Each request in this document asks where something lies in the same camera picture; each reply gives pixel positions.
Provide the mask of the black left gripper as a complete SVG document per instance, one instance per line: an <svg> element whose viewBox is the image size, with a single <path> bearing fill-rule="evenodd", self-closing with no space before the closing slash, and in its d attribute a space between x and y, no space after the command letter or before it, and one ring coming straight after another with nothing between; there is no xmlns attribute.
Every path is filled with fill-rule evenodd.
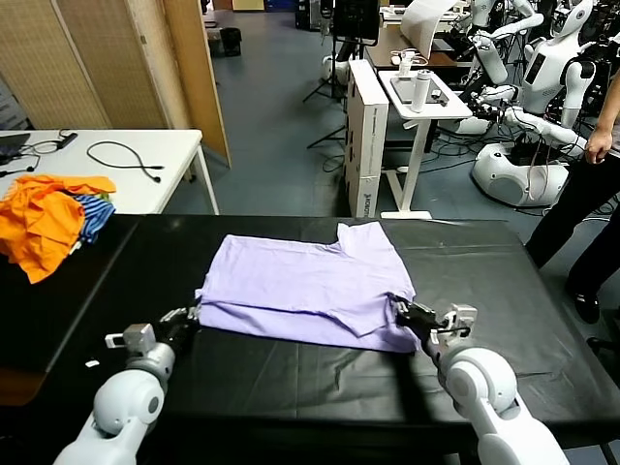
<svg viewBox="0 0 620 465"><path fill-rule="evenodd" d="M200 310L196 306L172 309L156 324L156 339L171 349L184 349L200 329Z"/></svg>

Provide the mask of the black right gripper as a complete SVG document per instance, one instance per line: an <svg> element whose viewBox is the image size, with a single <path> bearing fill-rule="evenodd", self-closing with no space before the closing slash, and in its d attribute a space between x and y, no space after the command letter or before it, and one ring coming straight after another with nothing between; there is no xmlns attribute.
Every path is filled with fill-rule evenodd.
<svg viewBox="0 0 620 465"><path fill-rule="evenodd" d="M433 330L448 327L447 323L440 323L436 312L425 305L414 304L397 294L389 294L388 299L395 310L395 323L410 329L422 345L427 343Z"/></svg>

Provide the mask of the person bare hand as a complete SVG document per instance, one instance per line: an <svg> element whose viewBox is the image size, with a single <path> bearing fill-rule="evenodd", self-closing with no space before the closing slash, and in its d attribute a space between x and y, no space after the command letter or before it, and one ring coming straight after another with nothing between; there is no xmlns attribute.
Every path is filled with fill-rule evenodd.
<svg viewBox="0 0 620 465"><path fill-rule="evenodd" d="M597 127L587 141L584 157L591 165L601 163L612 146L612 133L610 129Z"/></svg>

